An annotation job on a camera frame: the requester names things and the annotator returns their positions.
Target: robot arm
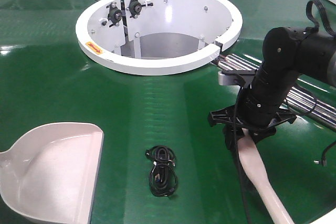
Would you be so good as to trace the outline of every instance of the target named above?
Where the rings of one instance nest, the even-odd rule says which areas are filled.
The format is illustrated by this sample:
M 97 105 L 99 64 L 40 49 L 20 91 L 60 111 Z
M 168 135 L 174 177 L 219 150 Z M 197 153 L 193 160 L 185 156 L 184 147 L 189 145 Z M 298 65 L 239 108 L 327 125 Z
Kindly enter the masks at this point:
M 319 8 L 326 33 L 320 33 L 319 23 L 311 15 L 312 3 Z M 275 134 L 275 126 L 294 122 L 296 116 L 279 107 L 301 74 L 336 86 L 336 34 L 332 31 L 322 4 L 315 0 L 307 4 L 307 16 L 315 27 L 278 27 L 268 32 L 263 44 L 264 60 L 250 85 L 244 85 L 237 101 L 237 118 L 234 106 L 211 112 L 211 125 L 224 123 L 258 133 L 255 142 Z M 223 76 L 243 79 L 239 73 L 222 71 Z

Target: white dustpan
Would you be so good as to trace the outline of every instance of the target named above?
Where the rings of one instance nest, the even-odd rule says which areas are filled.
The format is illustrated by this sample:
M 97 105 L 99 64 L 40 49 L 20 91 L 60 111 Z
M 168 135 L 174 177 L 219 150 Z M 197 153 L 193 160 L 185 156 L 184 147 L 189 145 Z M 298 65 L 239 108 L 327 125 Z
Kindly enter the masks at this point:
M 2 199 L 34 223 L 88 224 L 102 142 L 89 123 L 30 130 L 0 153 Z

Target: green conveyor belt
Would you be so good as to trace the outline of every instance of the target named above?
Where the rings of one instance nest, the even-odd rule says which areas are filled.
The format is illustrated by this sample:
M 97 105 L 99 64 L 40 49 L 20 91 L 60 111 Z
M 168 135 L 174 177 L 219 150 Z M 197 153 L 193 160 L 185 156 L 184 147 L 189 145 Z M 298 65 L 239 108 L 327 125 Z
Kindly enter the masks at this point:
M 261 59 L 267 31 L 311 26 L 308 0 L 230 0 L 244 23 L 228 52 Z M 322 0 L 336 27 L 336 6 Z M 79 48 L 75 23 L 93 0 L 0 0 L 0 151 L 25 132 L 50 122 L 90 122 L 104 131 L 92 224 L 245 223 L 239 181 L 222 127 L 209 127 L 209 111 L 235 102 L 237 88 L 217 83 L 206 65 L 183 74 L 141 77 L 91 61 Z M 304 77 L 336 106 L 336 91 Z M 335 132 L 305 117 L 283 124 L 257 146 L 269 179 L 297 224 L 336 206 L 336 150 L 328 166 L 313 163 Z M 154 145 L 177 156 L 179 187 L 156 198 L 148 187 Z M 247 192 L 253 223 L 272 223 L 256 192 Z M 28 224 L 0 201 L 1 224 Z

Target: black cable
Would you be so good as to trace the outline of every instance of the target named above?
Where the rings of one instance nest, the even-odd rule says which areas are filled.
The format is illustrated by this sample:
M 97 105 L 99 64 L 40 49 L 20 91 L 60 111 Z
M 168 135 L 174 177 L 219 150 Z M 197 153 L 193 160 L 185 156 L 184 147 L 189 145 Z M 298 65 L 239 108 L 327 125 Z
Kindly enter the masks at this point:
M 152 194 L 157 197 L 170 196 L 177 189 L 175 154 L 164 145 L 157 145 L 146 150 L 145 156 L 154 164 L 149 172 L 149 186 Z
M 235 107 L 234 107 L 234 114 L 233 114 L 233 135 L 234 135 L 234 143 L 235 143 L 235 150 L 236 150 L 236 158 L 237 158 L 237 169 L 238 169 L 238 177 L 239 177 L 239 185 L 240 185 L 240 193 L 241 193 L 241 199 L 243 201 L 246 221 L 248 224 L 251 224 L 251 216 L 247 205 L 247 199 L 243 190 L 243 171 L 242 171 L 242 164 L 240 163 L 239 159 L 239 152 L 238 152 L 238 139 L 237 139 L 237 109 L 238 109 L 238 102 L 240 98 L 240 94 L 243 90 L 243 87 L 240 86 L 240 89 L 238 91 Z
M 334 141 L 333 143 L 329 144 L 324 151 L 322 152 L 322 157 L 321 157 L 321 165 L 322 166 L 326 166 L 327 165 L 327 158 L 325 157 L 328 150 L 330 150 L 332 147 L 334 147 L 336 145 L 336 141 Z

